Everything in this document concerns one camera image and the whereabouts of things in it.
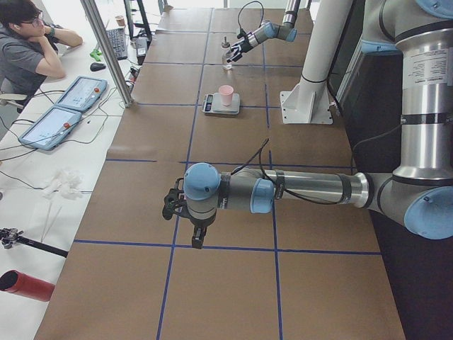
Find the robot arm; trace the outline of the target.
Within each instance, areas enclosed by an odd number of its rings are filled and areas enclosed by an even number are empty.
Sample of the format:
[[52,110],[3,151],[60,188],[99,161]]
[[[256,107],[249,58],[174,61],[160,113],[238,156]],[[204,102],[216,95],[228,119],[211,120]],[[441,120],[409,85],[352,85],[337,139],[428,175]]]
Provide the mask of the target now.
[[[241,26],[240,17],[241,12],[249,4],[257,3],[260,4],[260,24],[256,30],[253,32],[246,33]],[[224,53],[224,61],[227,64],[232,62],[237,62],[242,58],[244,53],[249,52],[258,45],[264,43],[268,39],[279,39],[287,42],[293,42],[297,35],[297,29],[294,27],[298,10],[299,10],[300,0],[288,1],[285,9],[285,13],[282,18],[281,24],[273,23],[269,20],[264,20],[264,7],[260,1],[250,1],[245,4],[239,11],[237,16],[237,21],[239,25],[239,31],[237,38],[239,39],[233,45],[228,46],[227,52]]]
[[400,165],[345,175],[193,164],[176,181],[164,217],[193,223],[194,248],[219,209],[268,213],[281,198],[353,204],[427,239],[452,236],[452,2],[367,1],[361,50],[403,56]]

